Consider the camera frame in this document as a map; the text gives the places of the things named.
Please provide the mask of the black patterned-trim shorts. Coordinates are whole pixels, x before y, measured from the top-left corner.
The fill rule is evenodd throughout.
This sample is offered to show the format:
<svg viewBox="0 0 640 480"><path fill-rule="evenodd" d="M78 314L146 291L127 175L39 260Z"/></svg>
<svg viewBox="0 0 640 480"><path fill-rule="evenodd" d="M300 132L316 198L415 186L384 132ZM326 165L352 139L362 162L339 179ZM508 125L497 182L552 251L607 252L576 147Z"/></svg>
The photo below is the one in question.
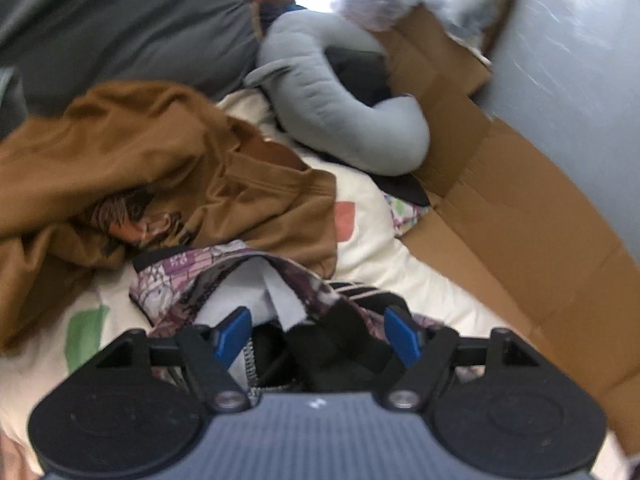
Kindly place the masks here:
<svg viewBox="0 0 640 480"><path fill-rule="evenodd" d="M388 290L322 280L240 240L155 249L134 258L134 270L130 298L154 337L192 324L214 327L238 307L250 311L250 338L229 372L253 398L378 390L404 374L387 341L384 314L408 304Z"/></svg>

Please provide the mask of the white printed bed sheet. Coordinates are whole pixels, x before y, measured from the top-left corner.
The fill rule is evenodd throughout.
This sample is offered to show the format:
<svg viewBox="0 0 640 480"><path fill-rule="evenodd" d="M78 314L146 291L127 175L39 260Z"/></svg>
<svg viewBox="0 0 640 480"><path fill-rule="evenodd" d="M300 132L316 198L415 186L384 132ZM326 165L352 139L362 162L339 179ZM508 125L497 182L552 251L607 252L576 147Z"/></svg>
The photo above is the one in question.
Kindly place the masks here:
<svg viewBox="0 0 640 480"><path fill-rule="evenodd" d="M411 229L404 236L396 234L390 206L369 176L325 162L277 132L262 93L241 90L213 103L257 127L265 139L290 148L307 166L334 177L337 258L326 280L390 290L404 298L411 311L437 318L464 336L485 336L495 326L506 324L473 294L410 252L404 238ZM13 351L1 349L1 431L20 445L31 470L39 465L28 442L27 419L36 404L125 330L152 330L130 298L136 279L134 256L116 269L96 270L87 288L54 321ZM603 479L616 479L623 459L638 453L628 455L609 422L608 428L615 437L606 445L604 459L597 462L596 473Z"/></svg>

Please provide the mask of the flattened cardboard box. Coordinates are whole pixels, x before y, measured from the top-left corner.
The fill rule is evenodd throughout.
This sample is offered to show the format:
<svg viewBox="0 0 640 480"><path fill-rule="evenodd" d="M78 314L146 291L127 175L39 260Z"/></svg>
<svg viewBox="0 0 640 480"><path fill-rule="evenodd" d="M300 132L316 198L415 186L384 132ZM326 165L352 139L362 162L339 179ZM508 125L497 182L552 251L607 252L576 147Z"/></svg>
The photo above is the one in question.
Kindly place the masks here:
<svg viewBox="0 0 640 480"><path fill-rule="evenodd" d="M418 6L381 32L390 84L431 129L416 177L434 209L404 241L591 393L639 451L639 269L588 198L472 94L488 68Z"/></svg>

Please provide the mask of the brown crumpled garment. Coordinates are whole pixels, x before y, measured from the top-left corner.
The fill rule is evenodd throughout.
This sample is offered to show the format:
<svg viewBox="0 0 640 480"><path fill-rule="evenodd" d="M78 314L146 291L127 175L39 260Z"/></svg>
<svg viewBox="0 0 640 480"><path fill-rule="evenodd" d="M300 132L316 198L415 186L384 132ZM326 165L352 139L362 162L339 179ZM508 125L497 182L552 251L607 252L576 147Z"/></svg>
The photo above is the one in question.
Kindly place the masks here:
<svg viewBox="0 0 640 480"><path fill-rule="evenodd" d="M242 240L328 278L335 201L332 174L192 88L100 84L1 144L1 349L148 250Z"/></svg>

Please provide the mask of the grey neck pillow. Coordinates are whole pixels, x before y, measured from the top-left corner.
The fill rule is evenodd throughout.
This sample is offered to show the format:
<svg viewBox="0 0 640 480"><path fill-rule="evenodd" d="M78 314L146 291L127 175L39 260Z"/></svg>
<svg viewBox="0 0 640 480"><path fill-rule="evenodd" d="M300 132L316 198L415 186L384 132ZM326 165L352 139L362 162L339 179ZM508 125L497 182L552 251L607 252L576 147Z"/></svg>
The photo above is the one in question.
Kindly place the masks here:
<svg viewBox="0 0 640 480"><path fill-rule="evenodd" d="M411 94L369 106L356 99L326 58L329 47L387 55L359 26L311 10L277 18L259 47L247 88L267 93L292 138L370 174L399 176L416 170L430 147L430 129Z"/></svg>

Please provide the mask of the dark grey blanket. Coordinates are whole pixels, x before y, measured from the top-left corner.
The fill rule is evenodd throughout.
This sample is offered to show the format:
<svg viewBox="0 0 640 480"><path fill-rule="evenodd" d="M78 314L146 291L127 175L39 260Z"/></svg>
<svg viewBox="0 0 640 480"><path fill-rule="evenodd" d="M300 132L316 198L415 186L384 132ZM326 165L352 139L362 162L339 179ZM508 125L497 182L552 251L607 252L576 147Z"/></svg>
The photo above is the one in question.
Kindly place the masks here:
<svg viewBox="0 0 640 480"><path fill-rule="evenodd" d="M252 0L1 0L1 134L109 80L168 80L219 101L257 48Z"/></svg>

